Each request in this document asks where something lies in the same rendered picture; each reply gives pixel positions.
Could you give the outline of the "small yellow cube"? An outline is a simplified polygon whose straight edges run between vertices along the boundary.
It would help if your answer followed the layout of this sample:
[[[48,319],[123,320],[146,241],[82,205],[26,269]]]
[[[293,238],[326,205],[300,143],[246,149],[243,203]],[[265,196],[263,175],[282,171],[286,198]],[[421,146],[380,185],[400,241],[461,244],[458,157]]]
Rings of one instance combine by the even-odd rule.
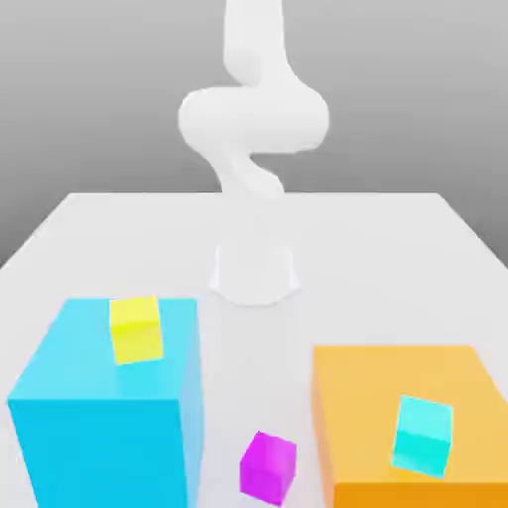
[[[164,356],[159,303],[155,296],[111,300],[109,319],[117,365]]]

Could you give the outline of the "small magenta cube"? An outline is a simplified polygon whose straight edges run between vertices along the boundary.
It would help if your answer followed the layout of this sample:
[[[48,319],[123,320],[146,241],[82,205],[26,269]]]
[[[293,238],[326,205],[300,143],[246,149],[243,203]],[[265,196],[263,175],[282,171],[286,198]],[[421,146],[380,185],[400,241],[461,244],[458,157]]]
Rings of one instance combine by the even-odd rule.
[[[240,491],[281,507],[295,478],[296,464],[295,443],[257,432],[240,460]]]

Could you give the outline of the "small cyan cube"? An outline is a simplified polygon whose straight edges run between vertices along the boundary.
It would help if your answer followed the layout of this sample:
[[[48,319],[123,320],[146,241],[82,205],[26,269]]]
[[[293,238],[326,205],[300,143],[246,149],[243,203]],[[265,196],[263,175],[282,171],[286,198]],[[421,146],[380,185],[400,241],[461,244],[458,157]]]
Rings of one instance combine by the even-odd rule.
[[[452,405],[402,395],[391,465],[443,478],[452,445]]]

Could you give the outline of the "large orange box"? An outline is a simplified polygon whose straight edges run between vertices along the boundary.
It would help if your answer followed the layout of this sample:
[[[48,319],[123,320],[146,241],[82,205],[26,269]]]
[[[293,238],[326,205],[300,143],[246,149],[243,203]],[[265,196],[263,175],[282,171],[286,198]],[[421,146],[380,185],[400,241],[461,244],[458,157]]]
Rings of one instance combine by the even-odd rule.
[[[391,464],[404,396],[452,408],[441,478]],[[473,347],[319,345],[312,407],[325,508],[508,508],[508,402]]]

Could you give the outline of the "large blue box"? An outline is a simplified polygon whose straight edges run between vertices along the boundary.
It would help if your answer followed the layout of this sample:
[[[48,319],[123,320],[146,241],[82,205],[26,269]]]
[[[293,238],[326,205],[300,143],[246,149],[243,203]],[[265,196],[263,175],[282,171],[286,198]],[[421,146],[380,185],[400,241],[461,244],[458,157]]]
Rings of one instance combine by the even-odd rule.
[[[164,355],[119,365],[104,299],[70,299],[7,403],[38,508],[197,508],[197,303],[159,302]]]

